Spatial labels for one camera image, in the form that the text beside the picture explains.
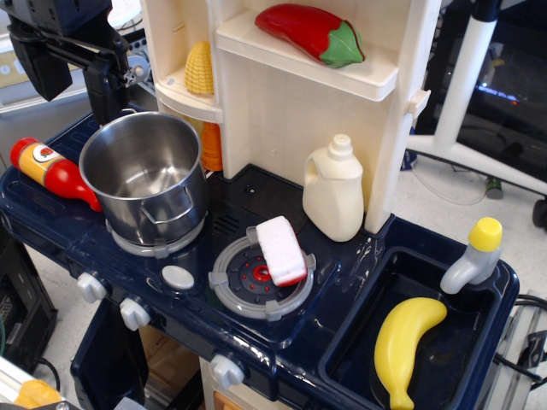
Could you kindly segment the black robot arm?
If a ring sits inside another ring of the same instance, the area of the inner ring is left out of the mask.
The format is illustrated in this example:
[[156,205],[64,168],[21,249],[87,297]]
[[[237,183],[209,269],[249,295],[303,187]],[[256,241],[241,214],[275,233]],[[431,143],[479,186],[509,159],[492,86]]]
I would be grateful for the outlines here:
[[128,42],[109,23],[110,1],[2,1],[9,38],[34,89],[47,101],[72,83],[70,66],[83,72],[99,125],[128,105]]

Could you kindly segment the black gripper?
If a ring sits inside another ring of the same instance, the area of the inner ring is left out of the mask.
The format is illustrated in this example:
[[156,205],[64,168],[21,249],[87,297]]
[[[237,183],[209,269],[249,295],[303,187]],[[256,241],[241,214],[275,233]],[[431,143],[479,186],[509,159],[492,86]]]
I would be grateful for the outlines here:
[[72,84],[69,63],[85,68],[85,86],[98,125],[116,119],[127,106],[127,89],[117,74],[110,71],[110,65],[93,63],[104,57],[114,71],[128,70],[128,43],[107,21],[90,21],[71,36],[63,37],[14,20],[9,25],[9,34],[26,76],[46,101],[52,101]]

